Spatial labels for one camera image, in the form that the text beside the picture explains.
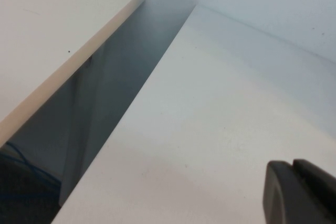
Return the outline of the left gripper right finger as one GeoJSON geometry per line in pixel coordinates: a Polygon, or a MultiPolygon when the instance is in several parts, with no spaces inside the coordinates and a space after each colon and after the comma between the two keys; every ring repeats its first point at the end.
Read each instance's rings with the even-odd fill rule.
{"type": "Polygon", "coordinates": [[[305,159],[294,159],[292,166],[322,205],[335,206],[335,177],[305,159]]]}

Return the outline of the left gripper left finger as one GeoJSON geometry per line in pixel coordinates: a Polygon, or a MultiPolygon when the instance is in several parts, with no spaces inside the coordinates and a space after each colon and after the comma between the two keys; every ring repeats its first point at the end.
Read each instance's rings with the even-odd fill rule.
{"type": "Polygon", "coordinates": [[[267,164],[262,201],[266,223],[335,223],[335,206],[322,205],[292,164],[267,164]]]}

